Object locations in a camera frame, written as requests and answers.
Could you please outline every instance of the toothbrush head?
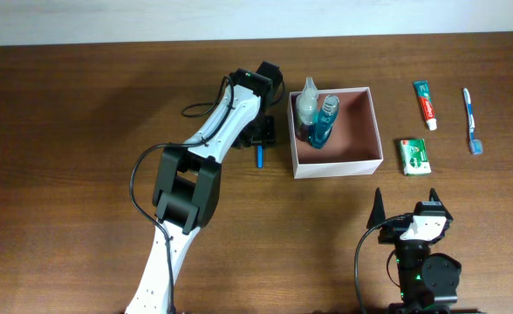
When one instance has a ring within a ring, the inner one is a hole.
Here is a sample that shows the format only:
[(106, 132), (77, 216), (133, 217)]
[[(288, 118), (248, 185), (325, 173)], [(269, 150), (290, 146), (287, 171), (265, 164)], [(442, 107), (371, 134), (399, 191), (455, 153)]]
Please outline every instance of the toothbrush head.
[(472, 154), (483, 154), (483, 145), (480, 140), (471, 140), (469, 142), (469, 150)]

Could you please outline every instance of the toothpaste tube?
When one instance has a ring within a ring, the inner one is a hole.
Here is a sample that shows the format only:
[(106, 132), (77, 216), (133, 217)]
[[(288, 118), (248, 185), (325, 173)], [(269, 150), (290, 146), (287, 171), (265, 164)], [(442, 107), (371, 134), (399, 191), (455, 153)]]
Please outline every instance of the toothpaste tube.
[(425, 141), (401, 140), (400, 155), (404, 164), (405, 175), (430, 174), (428, 151), (425, 149)]
[(437, 129), (437, 120), (434, 118), (431, 95), (429, 94), (429, 84), (426, 80), (415, 81), (414, 87), (417, 98), (420, 100), (421, 108), (423, 109), (423, 117), (427, 122), (427, 126), (429, 130), (434, 131)]

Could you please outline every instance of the toothbrush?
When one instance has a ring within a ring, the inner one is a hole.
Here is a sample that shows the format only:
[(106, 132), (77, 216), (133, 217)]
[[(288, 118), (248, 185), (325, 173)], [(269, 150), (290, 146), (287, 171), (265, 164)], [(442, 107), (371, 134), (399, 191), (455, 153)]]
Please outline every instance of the toothbrush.
[(480, 140), (474, 138), (474, 112), (472, 111), (472, 98), (469, 97), (468, 88), (464, 88), (464, 102), (466, 103), (466, 110), (468, 110), (468, 124), (469, 124), (469, 150), (472, 154), (483, 154), (483, 145)]

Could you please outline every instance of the tube cap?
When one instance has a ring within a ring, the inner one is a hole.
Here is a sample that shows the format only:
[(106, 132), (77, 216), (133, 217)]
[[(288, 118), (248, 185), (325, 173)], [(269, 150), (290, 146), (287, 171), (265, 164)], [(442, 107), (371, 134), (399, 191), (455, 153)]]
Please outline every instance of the tube cap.
[(429, 119), (427, 121), (427, 126), (429, 127), (429, 130), (434, 131), (437, 129), (437, 120), (436, 119)]

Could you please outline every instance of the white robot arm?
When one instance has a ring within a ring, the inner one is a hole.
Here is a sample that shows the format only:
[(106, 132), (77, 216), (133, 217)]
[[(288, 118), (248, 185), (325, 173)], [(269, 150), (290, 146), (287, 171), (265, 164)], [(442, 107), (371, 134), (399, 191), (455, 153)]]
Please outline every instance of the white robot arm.
[[(262, 139), (260, 133), (263, 128), (250, 124), (265, 122), (263, 113), (283, 79), (279, 68), (266, 62), (257, 72), (239, 69), (230, 77), (233, 85), (227, 86), (219, 105), (202, 128), (184, 142), (185, 147), (166, 148), (161, 156), (153, 204), (157, 207), (158, 223), (171, 239), (169, 251), (174, 281), (177, 280), (189, 245), (214, 214), (219, 198), (223, 158), (234, 141), (239, 140), (240, 133), (247, 132), (248, 127), (254, 133), (250, 135), (251, 140)], [(204, 145), (193, 146), (201, 142)], [(196, 182), (177, 175), (177, 172), (187, 170), (198, 174)], [(162, 232), (156, 228), (152, 251), (139, 288), (125, 314), (168, 313), (172, 310), (168, 308), (169, 288), (166, 242)]]

